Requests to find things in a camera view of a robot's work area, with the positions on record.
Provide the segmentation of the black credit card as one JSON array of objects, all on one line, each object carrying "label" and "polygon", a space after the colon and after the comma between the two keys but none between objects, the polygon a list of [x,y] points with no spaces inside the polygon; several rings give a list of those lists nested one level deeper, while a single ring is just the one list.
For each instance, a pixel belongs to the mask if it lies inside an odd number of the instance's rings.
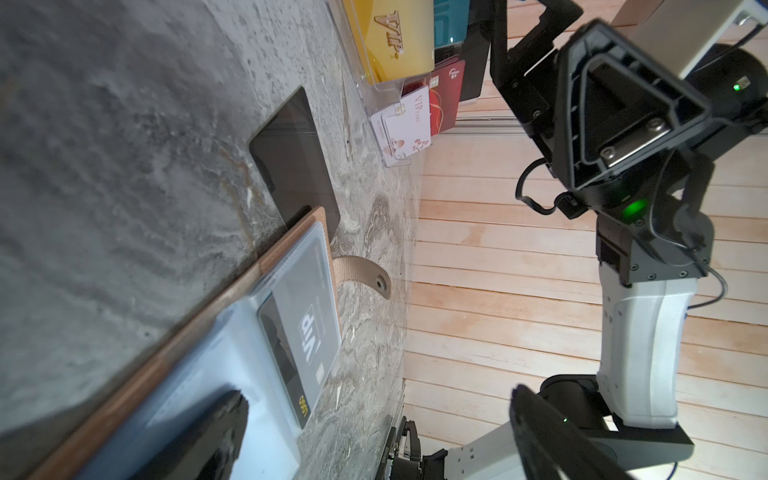
[{"label": "black credit card", "polygon": [[328,235],[335,235],[340,210],[302,87],[252,137],[249,152],[288,229],[321,206]]}]

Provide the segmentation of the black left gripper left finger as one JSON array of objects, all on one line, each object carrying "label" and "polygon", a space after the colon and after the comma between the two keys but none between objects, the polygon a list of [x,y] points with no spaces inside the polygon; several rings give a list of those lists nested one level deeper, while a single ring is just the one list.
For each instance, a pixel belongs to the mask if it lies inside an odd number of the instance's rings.
[{"label": "black left gripper left finger", "polygon": [[248,413],[242,393],[227,392],[131,479],[229,479]]}]

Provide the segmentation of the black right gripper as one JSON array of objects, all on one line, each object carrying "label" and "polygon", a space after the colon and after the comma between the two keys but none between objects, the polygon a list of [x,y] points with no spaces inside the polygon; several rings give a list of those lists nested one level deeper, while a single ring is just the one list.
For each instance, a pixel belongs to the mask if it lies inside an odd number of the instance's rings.
[{"label": "black right gripper", "polygon": [[710,272],[715,228],[703,212],[716,162],[767,127],[767,72],[751,53],[714,44],[684,78],[602,21],[562,48],[583,10],[545,1],[513,48],[507,3],[492,2],[490,75],[563,190],[541,215],[597,216],[597,257],[617,283]]}]

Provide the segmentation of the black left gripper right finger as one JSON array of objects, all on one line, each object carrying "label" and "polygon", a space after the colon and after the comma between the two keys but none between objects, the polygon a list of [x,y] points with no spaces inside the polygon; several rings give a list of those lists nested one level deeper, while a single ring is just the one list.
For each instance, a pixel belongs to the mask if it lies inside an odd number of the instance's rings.
[{"label": "black left gripper right finger", "polygon": [[527,479],[629,479],[573,422],[523,384],[511,394],[510,425]]}]

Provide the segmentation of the teal credit card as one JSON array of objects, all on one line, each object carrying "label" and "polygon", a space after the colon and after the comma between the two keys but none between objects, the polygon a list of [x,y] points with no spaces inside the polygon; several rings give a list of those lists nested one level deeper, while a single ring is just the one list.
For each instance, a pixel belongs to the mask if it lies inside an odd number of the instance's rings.
[{"label": "teal credit card", "polygon": [[435,48],[460,44],[466,39],[469,12],[469,0],[434,1]]}]

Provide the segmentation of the black credit card right column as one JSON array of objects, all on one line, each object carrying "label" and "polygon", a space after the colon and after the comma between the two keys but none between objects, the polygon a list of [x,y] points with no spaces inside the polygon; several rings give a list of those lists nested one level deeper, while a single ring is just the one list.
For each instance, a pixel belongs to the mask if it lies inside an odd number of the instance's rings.
[{"label": "black credit card right column", "polygon": [[491,22],[474,23],[468,28],[460,53],[460,59],[465,62],[461,102],[481,94],[492,37]]}]

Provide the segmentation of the gold credit card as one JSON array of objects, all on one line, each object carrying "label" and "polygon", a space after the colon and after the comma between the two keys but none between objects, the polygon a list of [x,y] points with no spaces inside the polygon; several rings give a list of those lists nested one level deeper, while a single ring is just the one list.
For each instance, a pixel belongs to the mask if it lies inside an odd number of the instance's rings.
[{"label": "gold credit card", "polygon": [[434,69],[434,4],[428,0],[344,0],[364,78],[371,85]]}]

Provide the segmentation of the red credit card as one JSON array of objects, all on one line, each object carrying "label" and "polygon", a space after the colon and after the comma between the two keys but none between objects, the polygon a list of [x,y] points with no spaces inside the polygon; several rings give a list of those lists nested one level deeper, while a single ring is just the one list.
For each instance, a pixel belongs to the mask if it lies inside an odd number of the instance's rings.
[{"label": "red credit card", "polygon": [[429,75],[407,81],[402,89],[403,96],[422,86],[427,86],[430,89],[430,129],[432,136],[445,132],[456,124],[464,70],[465,61],[461,60],[458,55],[453,55],[439,62]]}]

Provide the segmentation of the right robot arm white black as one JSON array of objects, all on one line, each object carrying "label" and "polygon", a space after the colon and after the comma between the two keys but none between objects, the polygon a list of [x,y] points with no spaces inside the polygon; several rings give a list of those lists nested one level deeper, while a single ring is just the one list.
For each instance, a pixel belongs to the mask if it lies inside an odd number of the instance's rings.
[{"label": "right robot arm white black", "polygon": [[552,211],[595,212],[603,293],[600,366],[514,388],[506,424],[430,455],[416,425],[390,431],[381,479],[627,479],[689,459],[677,420],[683,324],[713,273],[702,204],[718,158],[767,126],[767,72],[732,24],[767,25],[763,1],[663,1],[630,35],[548,1],[509,46],[507,5],[485,18],[490,76],[540,164],[563,185]]}]

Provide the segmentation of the clear plastic box corner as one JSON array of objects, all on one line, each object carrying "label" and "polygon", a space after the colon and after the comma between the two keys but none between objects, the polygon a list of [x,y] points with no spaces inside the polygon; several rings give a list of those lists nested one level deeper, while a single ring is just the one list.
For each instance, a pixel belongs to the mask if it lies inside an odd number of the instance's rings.
[{"label": "clear plastic box corner", "polygon": [[435,67],[431,1],[329,1],[368,124],[388,167],[431,145],[428,88]]}]

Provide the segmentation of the dark grey credit card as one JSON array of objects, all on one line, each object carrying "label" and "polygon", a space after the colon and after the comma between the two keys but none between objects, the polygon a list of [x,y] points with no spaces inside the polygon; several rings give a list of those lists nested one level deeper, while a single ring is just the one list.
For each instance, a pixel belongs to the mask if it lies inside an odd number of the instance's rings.
[{"label": "dark grey credit card", "polygon": [[325,227],[315,222],[254,290],[257,320],[303,429],[340,350]]}]

